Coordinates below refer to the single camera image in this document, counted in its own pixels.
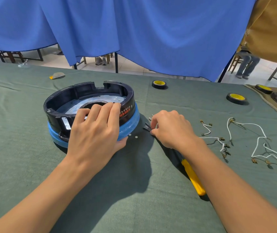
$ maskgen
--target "blue curtain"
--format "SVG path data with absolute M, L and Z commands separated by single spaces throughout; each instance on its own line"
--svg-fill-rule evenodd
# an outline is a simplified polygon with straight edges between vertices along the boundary
M 0 50 L 25 51 L 56 43 L 38 0 L 0 0 Z
M 215 81 L 243 37 L 254 2 L 0 0 L 0 50 L 57 41 L 70 65 L 118 51 L 156 72 Z

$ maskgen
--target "yellow screwdriver handle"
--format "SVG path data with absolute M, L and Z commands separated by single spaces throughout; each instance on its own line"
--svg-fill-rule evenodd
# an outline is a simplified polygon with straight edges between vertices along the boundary
M 185 171 L 187 172 L 187 175 L 191 180 L 193 186 L 195 187 L 198 195 L 200 196 L 205 195 L 206 194 L 205 189 L 203 188 L 198 176 L 196 175 L 196 173 L 194 172 L 194 170 L 192 169 L 192 167 L 190 166 L 190 164 L 187 162 L 186 159 L 182 160 L 182 165 L 184 166 Z

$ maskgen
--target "floor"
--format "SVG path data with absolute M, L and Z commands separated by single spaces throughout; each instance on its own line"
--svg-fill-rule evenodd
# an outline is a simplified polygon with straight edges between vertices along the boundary
M 57 45 L 41 49 L 41 53 L 44 61 L 42 62 L 42 61 L 29 60 L 27 64 L 37 65 L 37 66 L 57 67 L 57 68 L 68 68 L 68 69 L 72 68 L 71 66 L 69 66 L 65 56 L 57 55 L 58 52 L 59 50 L 57 48 Z M 39 58 L 36 50 L 23 52 L 23 55 L 24 57 L 28 57 L 28 58 Z M 6 58 L 5 60 L 6 62 L 11 63 L 8 58 Z M 106 66 L 103 66 L 103 65 L 96 66 L 94 57 L 86 57 L 86 64 L 82 63 L 81 65 L 78 66 L 78 69 L 114 73 L 115 72 L 114 57 L 111 57 L 110 60 L 111 60 L 110 63 Z M 268 64 L 267 61 L 261 60 L 259 64 L 256 66 L 255 70 L 252 72 L 248 80 L 239 79 L 235 77 L 235 73 L 238 69 L 238 66 L 236 67 L 233 74 L 231 74 L 228 71 L 226 72 L 222 80 L 222 83 L 250 84 L 250 85 L 262 84 L 269 87 L 277 87 L 277 80 L 272 79 L 271 81 L 268 81 L 269 76 L 273 73 L 275 68 L 273 68 L 273 66 L 270 66 L 270 64 Z M 119 73 L 121 74 L 134 74 L 134 75 L 155 76 L 155 77 L 163 77 L 163 78 L 183 79 L 183 77 L 181 76 L 173 76 L 173 75 L 161 74 L 161 73 L 150 71 L 120 55 L 118 55 L 118 67 L 119 67 Z M 186 79 L 207 81 L 205 78 L 186 77 Z

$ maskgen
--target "blue jeans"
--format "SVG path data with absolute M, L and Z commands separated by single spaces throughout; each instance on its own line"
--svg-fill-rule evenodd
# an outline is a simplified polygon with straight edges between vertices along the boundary
M 241 58 L 243 59 L 243 62 L 241 63 L 241 65 L 237 71 L 237 75 L 249 76 L 250 73 L 253 72 L 255 66 L 259 63 L 260 58 L 257 56 L 250 56 L 250 55 L 243 55 L 243 56 L 241 56 Z M 246 65 L 249 62 L 251 62 L 251 63 L 249 64 L 247 69 L 245 69 Z

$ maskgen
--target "forearm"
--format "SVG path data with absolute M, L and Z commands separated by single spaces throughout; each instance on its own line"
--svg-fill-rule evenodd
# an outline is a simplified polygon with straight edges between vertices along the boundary
M 277 232 L 277 209 L 225 165 L 203 142 L 181 150 L 228 232 Z
M 90 179 L 89 176 L 81 180 L 73 165 L 61 162 L 42 184 L 0 219 L 0 233 L 50 232 Z

